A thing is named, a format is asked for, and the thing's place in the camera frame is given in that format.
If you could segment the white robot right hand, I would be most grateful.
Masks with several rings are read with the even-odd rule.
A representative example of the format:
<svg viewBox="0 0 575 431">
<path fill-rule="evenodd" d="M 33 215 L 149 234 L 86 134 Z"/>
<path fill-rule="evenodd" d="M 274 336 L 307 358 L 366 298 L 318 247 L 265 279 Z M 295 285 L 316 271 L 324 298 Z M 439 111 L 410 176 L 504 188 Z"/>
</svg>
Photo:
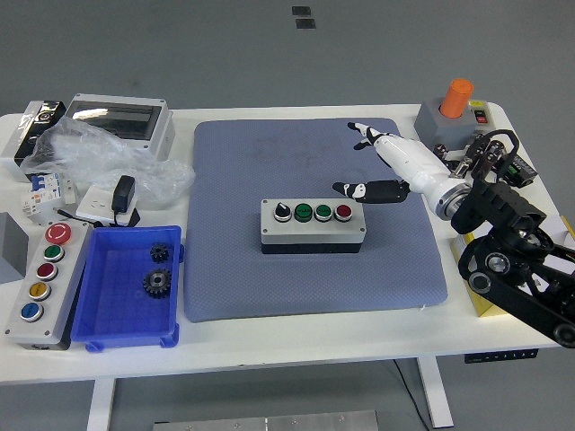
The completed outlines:
<svg viewBox="0 0 575 431">
<path fill-rule="evenodd" d="M 462 180 L 453 178 L 450 170 L 422 142 L 379 132 L 358 122 L 350 122 L 348 127 L 363 136 L 354 148 L 374 147 L 377 156 L 400 179 L 335 182 L 332 184 L 335 191 L 361 204 L 401 203 L 409 193 L 419 193 L 438 216 L 447 217 L 448 204 L 465 185 Z"/>
</svg>

